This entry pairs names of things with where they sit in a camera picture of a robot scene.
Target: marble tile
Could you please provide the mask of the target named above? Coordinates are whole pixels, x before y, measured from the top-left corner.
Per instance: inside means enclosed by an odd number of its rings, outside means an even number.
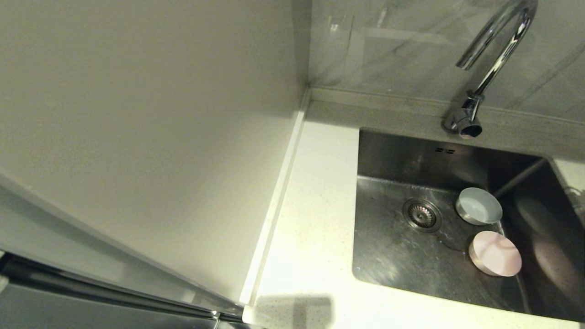
[[[507,42],[512,24],[471,71],[455,67],[505,0],[314,0],[313,86],[461,102]],[[535,22],[486,91],[485,105],[585,121],[585,2],[540,1]]]

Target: sink basin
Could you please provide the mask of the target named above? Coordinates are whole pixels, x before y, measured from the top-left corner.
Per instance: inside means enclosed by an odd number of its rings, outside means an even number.
[[[353,274],[362,281],[539,316],[585,321],[584,229],[548,161],[360,131]],[[496,224],[463,221],[466,187],[498,196]],[[484,274],[467,250],[481,231],[512,240],[513,277]]]

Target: white bowl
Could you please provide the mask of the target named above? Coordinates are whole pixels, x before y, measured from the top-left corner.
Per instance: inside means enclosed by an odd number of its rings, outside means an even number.
[[[477,268],[488,275],[514,276],[522,268],[522,258],[516,246],[496,232],[476,234],[469,245],[469,257]]]
[[[455,210],[473,225],[493,224],[502,219],[502,206],[488,191],[469,187],[459,193]]]

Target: drain strainer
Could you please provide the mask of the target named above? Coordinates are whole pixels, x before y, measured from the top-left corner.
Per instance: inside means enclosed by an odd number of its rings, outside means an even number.
[[[422,232],[434,232],[441,227],[439,210],[423,199],[410,199],[402,207],[404,218],[410,226]]]

